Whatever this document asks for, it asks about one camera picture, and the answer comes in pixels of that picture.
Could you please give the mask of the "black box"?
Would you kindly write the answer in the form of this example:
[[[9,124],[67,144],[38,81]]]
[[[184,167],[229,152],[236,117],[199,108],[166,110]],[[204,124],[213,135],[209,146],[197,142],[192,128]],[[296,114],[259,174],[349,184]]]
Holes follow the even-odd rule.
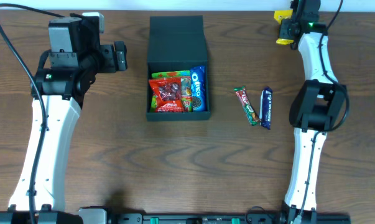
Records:
[[[147,85],[146,118],[148,121],[199,121],[208,120],[210,88],[208,80],[208,49],[202,16],[150,17],[147,50],[147,78],[155,72],[189,70],[205,66],[205,111],[189,113],[151,113],[153,91]]]

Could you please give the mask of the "yellow snack bag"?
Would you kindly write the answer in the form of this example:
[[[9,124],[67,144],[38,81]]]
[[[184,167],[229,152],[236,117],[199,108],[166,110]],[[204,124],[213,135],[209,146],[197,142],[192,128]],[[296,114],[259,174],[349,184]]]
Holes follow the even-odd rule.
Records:
[[[289,45],[294,42],[294,38],[289,34],[289,26],[291,23],[292,13],[292,9],[279,10],[274,12],[274,19],[280,25],[276,44]]]

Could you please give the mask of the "red green KitKat bar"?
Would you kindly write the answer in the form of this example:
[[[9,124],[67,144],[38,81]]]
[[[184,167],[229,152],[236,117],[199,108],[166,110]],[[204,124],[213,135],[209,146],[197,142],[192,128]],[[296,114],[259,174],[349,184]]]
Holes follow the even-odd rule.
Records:
[[[252,107],[252,104],[246,94],[246,87],[242,86],[234,89],[235,94],[238,96],[239,101],[242,104],[245,115],[250,125],[255,126],[261,122],[261,119],[257,115],[256,111]]]

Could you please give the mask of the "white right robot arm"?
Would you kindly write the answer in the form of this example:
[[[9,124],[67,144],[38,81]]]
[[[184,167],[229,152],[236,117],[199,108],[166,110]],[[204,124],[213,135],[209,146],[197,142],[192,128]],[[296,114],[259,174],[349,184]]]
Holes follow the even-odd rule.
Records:
[[[345,85],[338,82],[328,54],[330,24],[319,21],[320,0],[293,0],[276,11],[277,43],[302,56],[305,82],[289,112],[295,151],[289,188],[276,223],[350,223],[349,215],[320,214],[316,187],[322,147],[329,132],[338,129],[350,111]]]

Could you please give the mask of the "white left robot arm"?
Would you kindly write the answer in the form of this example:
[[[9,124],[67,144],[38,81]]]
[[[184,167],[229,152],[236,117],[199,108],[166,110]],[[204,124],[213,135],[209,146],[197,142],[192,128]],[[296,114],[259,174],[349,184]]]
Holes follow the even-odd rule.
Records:
[[[65,211],[68,153],[85,93],[99,73],[127,69],[126,46],[101,44],[98,12],[56,15],[49,22],[50,49],[30,76],[33,122],[17,187],[0,223],[81,223]]]

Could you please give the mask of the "blue Oreo cookie pack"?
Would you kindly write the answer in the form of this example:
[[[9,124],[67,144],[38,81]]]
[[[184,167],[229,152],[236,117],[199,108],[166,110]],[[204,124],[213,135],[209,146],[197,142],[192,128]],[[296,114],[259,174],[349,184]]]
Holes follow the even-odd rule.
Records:
[[[205,111],[205,66],[190,70],[193,111]]]

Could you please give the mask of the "dark blue chocolate bar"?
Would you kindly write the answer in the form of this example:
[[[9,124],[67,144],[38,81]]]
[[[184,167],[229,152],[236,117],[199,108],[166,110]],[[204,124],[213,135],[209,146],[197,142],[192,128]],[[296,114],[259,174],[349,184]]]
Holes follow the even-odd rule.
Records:
[[[271,114],[272,114],[272,89],[265,87],[261,93],[261,126],[266,129],[271,128]]]

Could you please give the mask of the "red Hacks candy bag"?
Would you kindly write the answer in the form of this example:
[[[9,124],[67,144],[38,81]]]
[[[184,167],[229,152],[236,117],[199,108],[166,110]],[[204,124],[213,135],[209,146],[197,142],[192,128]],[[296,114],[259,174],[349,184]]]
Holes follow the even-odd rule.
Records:
[[[184,112],[182,103],[181,78],[158,78],[150,79],[149,85],[153,94],[157,96],[156,113]]]

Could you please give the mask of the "green Haribo candy bag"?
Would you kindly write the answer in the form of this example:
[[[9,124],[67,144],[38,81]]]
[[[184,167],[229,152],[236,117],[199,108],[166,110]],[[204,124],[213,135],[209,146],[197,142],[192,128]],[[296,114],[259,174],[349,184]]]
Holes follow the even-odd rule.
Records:
[[[174,72],[157,72],[152,74],[151,79],[158,78],[181,78],[181,87],[182,87],[182,103],[184,107],[184,112],[189,113],[193,111],[193,102],[192,102],[192,91],[191,91],[191,79],[190,72],[188,70],[174,71]],[[152,101],[150,105],[150,112],[155,113],[156,100],[157,96],[152,95]]]

